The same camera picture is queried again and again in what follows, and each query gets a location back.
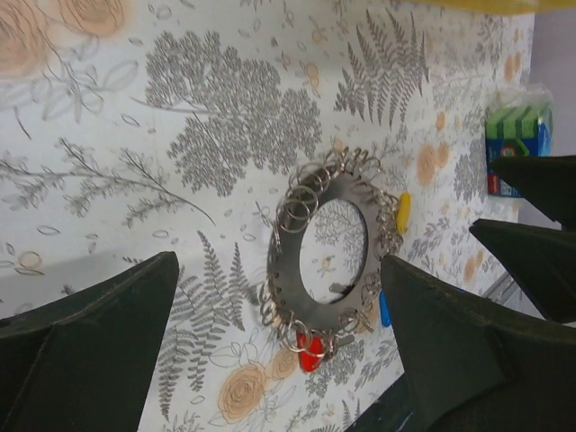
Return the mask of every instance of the yellow key tag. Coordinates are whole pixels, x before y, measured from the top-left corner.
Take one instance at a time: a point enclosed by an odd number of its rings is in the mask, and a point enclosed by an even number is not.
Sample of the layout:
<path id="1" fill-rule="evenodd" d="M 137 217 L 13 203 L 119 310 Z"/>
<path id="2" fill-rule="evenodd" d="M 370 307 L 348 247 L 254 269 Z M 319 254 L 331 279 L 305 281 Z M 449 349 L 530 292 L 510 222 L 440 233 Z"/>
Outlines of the yellow key tag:
<path id="1" fill-rule="evenodd" d="M 400 195 L 400 204 L 398 206 L 398 216 L 396 216 L 396 228 L 401 236 L 406 234 L 408 229 L 408 220 L 410 218 L 411 197 L 408 192 Z"/>

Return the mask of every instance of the tree print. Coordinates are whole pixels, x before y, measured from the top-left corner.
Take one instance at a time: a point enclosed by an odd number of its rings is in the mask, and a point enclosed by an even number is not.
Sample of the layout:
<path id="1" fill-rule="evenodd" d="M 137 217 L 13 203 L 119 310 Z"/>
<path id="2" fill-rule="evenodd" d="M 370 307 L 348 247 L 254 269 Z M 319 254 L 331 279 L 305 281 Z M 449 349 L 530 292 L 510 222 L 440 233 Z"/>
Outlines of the tree print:
<path id="1" fill-rule="evenodd" d="M 189 114 L 167 154 L 193 192 L 227 196 L 250 162 L 287 175 L 299 151 L 314 157 L 320 110 L 305 90 L 282 92 L 269 62 L 240 58 L 215 31 L 164 32 L 147 59 L 147 104 Z"/>
<path id="2" fill-rule="evenodd" d="M 396 113 L 400 113 L 400 122 L 406 120 L 408 103 L 419 91 L 422 95 L 424 79 L 428 81 L 428 66 L 424 52 L 424 34 L 419 40 L 410 14 L 411 30 L 406 31 L 394 15 L 386 10 L 390 20 L 390 30 L 379 25 L 366 11 L 369 31 L 368 40 L 361 27 L 356 26 L 356 37 L 361 55 L 354 52 L 348 43 L 348 58 L 352 74 L 342 69 L 344 83 L 338 83 L 339 93 L 335 111 L 350 111 L 365 121 L 366 111 L 370 122 L 382 125 L 386 106 L 388 106 L 388 124 L 392 123 Z"/>

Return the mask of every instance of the gray plant print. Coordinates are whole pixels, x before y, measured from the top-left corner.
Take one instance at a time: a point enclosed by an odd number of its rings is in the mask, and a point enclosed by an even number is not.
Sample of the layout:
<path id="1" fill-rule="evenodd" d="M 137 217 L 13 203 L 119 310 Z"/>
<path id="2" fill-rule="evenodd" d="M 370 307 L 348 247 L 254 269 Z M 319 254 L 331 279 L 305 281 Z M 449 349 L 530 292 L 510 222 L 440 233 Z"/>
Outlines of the gray plant print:
<path id="1" fill-rule="evenodd" d="M 387 368 L 398 358 L 398 347 L 394 339 L 384 339 L 375 355 L 377 360 L 368 362 L 362 366 L 360 376 L 355 382 L 355 389 L 364 387 L 366 383 L 373 381 L 382 369 Z"/>
<path id="2" fill-rule="evenodd" d="M 223 48 L 217 32 L 203 39 L 164 32 L 147 71 L 147 104 L 188 114 L 167 154 L 193 192 L 213 187 L 230 195 L 250 161 L 286 175 L 299 150 L 314 157 L 321 137 L 316 103 L 303 89 L 280 90 L 273 65 Z"/>
<path id="3" fill-rule="evenodd" d="M 484 15 L 478 30 L 476 54 L 482 63 L 489 62 L 497 65 L 502 55 L 502 41 L 504 41 L 504 19 L 497 15 Z"/>
<path id="4" fill-rule="evenodd" d="M 456 163 L 454 192 L 458 200 L 469 203 L 477 196 L 484 202 L 488 193 L 486 169 L 484 140 L 474 138 L 470 143 L 470 152 L 461 155 Z"/>
<path id="5" fill-rule="evenodd" d="M 319 428 L 313 429 L 312 432 L 344 432 L 348 428 L 350 428 L 354 424 L 356 419 L 358 419 L 360 417 L 360 415 L 362 414 L 362 410 L 360 409 L 360 400 L 357 400 L 357 402 L 356 402 L 356 408 L 355 408 L 354 415 L 350 411 L 350 408 L 348 407 L 348 404 L 346 403 L 345 400 L 342 400 L 342 407 L 344 410 L 344 415 L 342 418 L 342 427 L 337 426 L 337 425 L 328 425 L 325 427 L 319 427 Z"/>
<path id="6" fill-rule="evenodd" d="M 214 223 L 198 205 L 170 192 L 169 173 L 144 154 L 121 148 L 117 166 L 100 166 L 93 148 L 64 138 L 60 138 L 55 147 L 64 153 L 68 170 L 57 171 L 49 166 L 32 170 L 28 168 L 27 157 L 15 157 L 9 151 L 0 157 L 0 182 L 11 182 L 17 191 L 2 198 L 10 204 L 11 210 L 37 209 L 46 202 L 50 191 L 63 192 L 69 180 L 77 180 L 79 191 L 63 196 L 67 201 L 66 209 L 79 218 L 84 218 L 99 198 L 140 195 L 136 202 L 127 205 L 122 224 L 128 228 L 136 221 L 145 221 L 153 212 L 177 212 L 185 207 L 200 212 Z"/>
<path id="7" fill-rule="evenodd" d="M 362 362 L 365 353 L 365 342 L 360 340 L 338 350 L 338 355 L 329 362 L 322 363 L 314 373 L 306 378 L 308 394 L 316 394 L 320 398 L 326 396 L 330 382 L 336 385 L 346 384 L 355 372 L 356 366 Z"/>
<path id="8" fill-rule="evenodd" d="M 417 258 L 424 257 L 428 251 L 437 248 L 442 240 L 446 239 L 446 231 L 450 229 L 450 220 L 441 217 L 436 223 L 429 222 L 421 238 L 416 238 L 408 253 L 408 260 L 413 262 Z"/>
<path id="9" fill-rule="evenodd" d="M 405 122 L 408 103 L 416 91 L 422 95 L 423 81 L 428 81 L 428 66 L 424 33 L 421 38 L 417 35 L 414 16 L 410 14 L 412 25 L 407 30 L 389 10 L 386 12 L 390 27 L 377 23 L 366 11 L 372 41 L 366 38 L 360 26 L 356 26 L 362 57 L 348 43 L 352 75 L 342 69 L 344 83 L 338 83 L 335 111 L 358 113 L 363 121 L 367 113 L 370 122 L 382 124 L 388 106 L 388 124 L 392 127 L 396 113 L 400 113 L 400 122 Z"/>
<path id="10" fill-rule="evenodd" d="M 286 432 L 301 430 L 301 425 L 314 419 L 318 415 L 319 409 L 320 399 L 311 400 L 308 405 L 306 405 L 306 408 L 298 408 L 294 415 L 290 417 L 290 420 L 286 425 Z"/>
<path id="11" fill-rule="evenodd" d="M 344 265 L 351 275 L 356 275 L 365 254 L 365 228 L 358 210 L 347 202 L 331 201 L 320 208 L 316 221 L 316 242 L 324 246 L 342 243 L 346 252 Z"/>
<path id="12" fill-rule="evenodd" d="M 434 106 L 439 110 L 453 110 L 463 101 L 480 106 L 479 99 L 484 92 L 483 76 L 478 69 L 481 63 L 475 56 L 463 56 L 457 44 L 453 39 L 444 41 L 442 59 L 445 64 L 441 75 L 433 74 L 432 96 Z"/>
<path id="13" fill-rule="evenodd" d="M 230 325 L 245 331 L 242 321 L 242 293 L 237 285 L 246 280 L 238 245 L 229 279 L 209 240 L 198 231 L 204 252 L 203 279 L 187 276 L 182 266 L 170 311 L 170 322 L 157 360 L 159 400 L 168 420 L 176 383 L 187 366 L 186 379 L 193 392 L 204 386 L 206 364 Z"/>
<path id="14" fill-rule="evenodd" d="M 184 413 L 182 418 L 174 416 L 172 421 L 172 426 L 164 425 L 161 432 L 202 432 L 204 427 L 200 426 L 198 419 L 200 418 L 197 414 L 189 414 L 188 411 Z"/>

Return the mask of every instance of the blue tag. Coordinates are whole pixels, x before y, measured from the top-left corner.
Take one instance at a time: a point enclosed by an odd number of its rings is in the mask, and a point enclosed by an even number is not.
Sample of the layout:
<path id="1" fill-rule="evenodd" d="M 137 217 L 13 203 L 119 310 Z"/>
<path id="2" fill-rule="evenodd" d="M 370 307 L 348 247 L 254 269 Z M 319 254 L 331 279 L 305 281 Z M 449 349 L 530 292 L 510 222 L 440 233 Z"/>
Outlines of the blue tag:
<path id="1" fill-rule="evenodd" d="M 384 291 L 380 291 L 380 322 L 383 327 L 389 327 L 390 314 L 388 313 L 388 306 L 386 306 L 386 297 L 384 297 Z"/>

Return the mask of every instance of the black triangular object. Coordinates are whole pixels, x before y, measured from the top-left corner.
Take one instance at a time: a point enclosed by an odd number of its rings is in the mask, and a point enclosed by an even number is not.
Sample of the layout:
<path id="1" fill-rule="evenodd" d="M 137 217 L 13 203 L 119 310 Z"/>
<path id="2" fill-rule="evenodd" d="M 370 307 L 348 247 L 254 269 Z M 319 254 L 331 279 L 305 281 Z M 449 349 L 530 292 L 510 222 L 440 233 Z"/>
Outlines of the black triangular object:
<path id="1" fill-rule="evenodd" d="M 576 233 L 477 220 L 470 232 L 547 320 L 576 321 Z"/>
<path id="2" fill-rule="evenodd" d="M 419 430 L 576 430 L 576 329 L 463 292 L 396 256 L 382 290 Z"/>
<path id="3" fill-rule="evenodd" d="M 549 219 L 576 230 L 576 157 L 499 157 L 490 167 Z"/>
<path id="4" fill-rule="evenodd" d="M 135 432 L 177 278 L 165 252 L 0 320 L 0 432 Z"/>

